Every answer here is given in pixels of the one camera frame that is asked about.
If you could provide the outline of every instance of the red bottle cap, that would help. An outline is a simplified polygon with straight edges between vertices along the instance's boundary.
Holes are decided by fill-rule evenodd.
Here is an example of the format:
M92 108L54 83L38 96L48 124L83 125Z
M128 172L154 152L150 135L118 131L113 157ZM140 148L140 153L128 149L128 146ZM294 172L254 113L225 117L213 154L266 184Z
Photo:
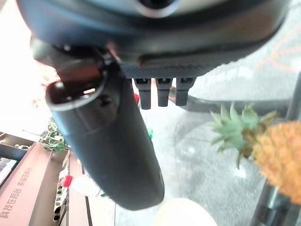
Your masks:
M63 182L62 182L62 186L63 187L69 187L71 184L71 181L73 179L73 176L67 175L64 177Z
M140 99L139 95L134 93L134 97L135 97L136 104L138 104Z

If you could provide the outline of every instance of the pineapple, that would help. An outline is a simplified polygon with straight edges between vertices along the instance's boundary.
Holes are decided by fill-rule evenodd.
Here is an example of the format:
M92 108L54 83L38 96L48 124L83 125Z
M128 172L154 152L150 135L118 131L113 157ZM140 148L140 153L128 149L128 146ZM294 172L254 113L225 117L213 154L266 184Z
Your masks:
M219 133L212 144L222 143L218 151L237 149L238 167L241 158L253 157L271 185L278 186L292 203L301 204L301 122L271 125L277 112L260 118L251 105L242 115L234 104L230 112L222 106L220 115L211 114L215 121L212 130Z

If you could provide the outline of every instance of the black grip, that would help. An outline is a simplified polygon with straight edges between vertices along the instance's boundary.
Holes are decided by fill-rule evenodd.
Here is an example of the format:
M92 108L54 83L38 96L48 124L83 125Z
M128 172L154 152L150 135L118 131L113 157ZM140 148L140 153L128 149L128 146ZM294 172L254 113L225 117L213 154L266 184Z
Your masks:
M46 97L60 131L91 177L117 204L140 210L163 200L164 182L131 82L122 79L119 88L118 98L103 88L60 104L51 84Z

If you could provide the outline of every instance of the pineapple crown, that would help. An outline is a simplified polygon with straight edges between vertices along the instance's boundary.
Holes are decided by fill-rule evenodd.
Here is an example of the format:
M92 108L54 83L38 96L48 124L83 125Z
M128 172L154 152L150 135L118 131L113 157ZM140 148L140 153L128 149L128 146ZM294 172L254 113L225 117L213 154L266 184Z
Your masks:
M211 112L214 119L212 131L219 133L211 144L222 142L218 152L226 149L237 149L239 151L237 167L239 168L242 157L249 158L253 152L253 144L256 142L256 135L265 132L267 125L270 124L278 115L271 112L260 118L253 105L246 105L239 115L235 109L235 104L231 104L230 112L225 106L221 107L221 114Z

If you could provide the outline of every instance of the white bottle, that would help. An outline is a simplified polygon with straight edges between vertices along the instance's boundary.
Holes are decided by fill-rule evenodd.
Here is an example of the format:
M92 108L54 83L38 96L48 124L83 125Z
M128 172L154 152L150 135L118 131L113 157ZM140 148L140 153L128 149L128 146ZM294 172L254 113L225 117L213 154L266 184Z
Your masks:
M73 177L67 175L62 181L63 187L68 187L77 191L84 196L90 197L107 197L104 191L97 185L97 183L88 175L81 175Z

